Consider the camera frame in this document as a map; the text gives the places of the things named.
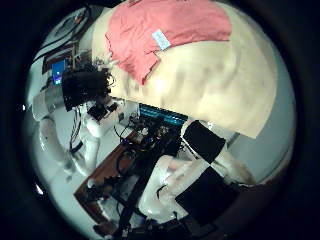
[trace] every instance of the pink towel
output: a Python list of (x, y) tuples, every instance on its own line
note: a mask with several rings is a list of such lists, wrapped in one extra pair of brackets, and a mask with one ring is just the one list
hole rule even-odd
[(120, 4), (109, 21), (107, 49), (140, 84), (160, 61), (152, 34), (160, 29), (171, 47), (197, 41), (227, 41), (227, 14), (209, 0), (136, 0)]

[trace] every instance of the white label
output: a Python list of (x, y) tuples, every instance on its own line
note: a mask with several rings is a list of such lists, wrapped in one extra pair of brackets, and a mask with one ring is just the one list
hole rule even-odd
[(170, 42), (168, 41), (168, 39), (166, 38), (166, 36), (163, 34), (163, 32), (161, 32), (160, 29), (158, 29), (157, 31), (155, 31), (152, 34), (153, 39), (157, 42), (159, 48), (163, 51), (166, 50), (168, 47), (171, 46)]

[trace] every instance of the wire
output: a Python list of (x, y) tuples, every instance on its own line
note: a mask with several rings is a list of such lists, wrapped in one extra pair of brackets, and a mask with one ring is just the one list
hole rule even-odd
[(123, 152), (119, 155), (119, 157), (117, 158), (117, 160), (116, 160), (116, 170), (117, 170), (117, 172), (118, 172), (118, 174), (119, 174), (120, 176), (124, 176), (124, 175), (125, 175), (125, 173), (122, 172), (122, 170), (120, 169), (120, 162), (121, 162), (121, 160), (123, 159), (123, 157), (125, 156), (125, 152), (126, 152), (126, 151), (123, 151)]
[(80, 127), (81, 127), (81, 113), (80, 113), (80, 110), (76, 108), (74, 110), (73, 126), (72, 126), (70, 141), (69, 141), (69, 150), (71, 153), (73, 153), (72, 144), (76, 141), (79, 135)]
[(119, 209), (119, 204), (120, 204), (120, 202), (117, 202), (116, 210), (117, 210), (117, 213), (118, 213), (119, 217), (121, 217), (121, 213), (120, 213), (120, 209)]
[(49, 51), (47, 51), (47, 52), (45, 52), (45, 53), (42, 53), (41, 55), (39, 55), (38, 57), (36, 57), (36, 58), (32, 61), (32, 63), (35, 63), (36, 61), (38, 61), (40, 58), (44, 57), (45, 55), (54, 52), (56, 49), (63, 47), (63, 46), (66, 45), (68, 42), (70, 42), (71, 40), (73, 40), (74, 38), (76, 38), (76, 37), (82, 32), (82, 30), (84, 29), (84, 27), (89, 23), (90, 18), (91, 18), (91, 14), (92, 14), (91, 8), (90, 8), (88, 5), (85, 5), (85, 8), (86, 8), (86, 13), (88, 13), (88, 17), (87, 17), (87, 19), (86, 19), (86, 22), (83, 24), (82, 28), (81, 28), (77, 33), (75, 33), (72, 37), (70, 37), (67, 41), (63, 42), (61, 45), (59, 45), (59, 46), (55, 47), (54, 49), (51, 49), (51, 50), (49, 50)]
[(58, 38), (50, 43), (43, 45), (41, 48), (39, 48), (38, 52), (40, 52), (42, 49), (45, 49), (46, 47), (49, 47), (52, 44), (55, 44), (56, 42), (59, 42), (60, 40), (64, 39), (65, 37), (67, 37), (70, 33), (72, 33), (74, 30), (77, 29), (77, 27), (80, 25), (80, 23), (82, 21), (83, 21), (83, 18), (79, 22), (76, 22), (76, 24), (65, 35), (61, 36), (60, 38)]

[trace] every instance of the beige surface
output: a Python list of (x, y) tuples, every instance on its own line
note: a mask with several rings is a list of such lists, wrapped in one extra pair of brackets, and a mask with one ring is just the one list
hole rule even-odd
[[(220, 5), (233, 26), (229, 42), (196, 42), (158, 52), (161, 62), (144, 86), (115, 67), (112, 96), (213, 122), (255, 138), (276, 95), (274, 53), (254, 22), (236, 9)], [(104, 34), (113, 11), (106, 11), (95, 23), (93, 58), (106, 51)]]

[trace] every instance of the electronic device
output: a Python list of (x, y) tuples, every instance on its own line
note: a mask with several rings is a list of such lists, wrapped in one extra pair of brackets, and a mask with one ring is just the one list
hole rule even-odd
[(66, 60), (61, 60), (59, 62), (55, 62), (51, 65), (52, 70), (52, 82), (54, 85), (61, 84), (62, 81), (62, 73), (66, 67)]

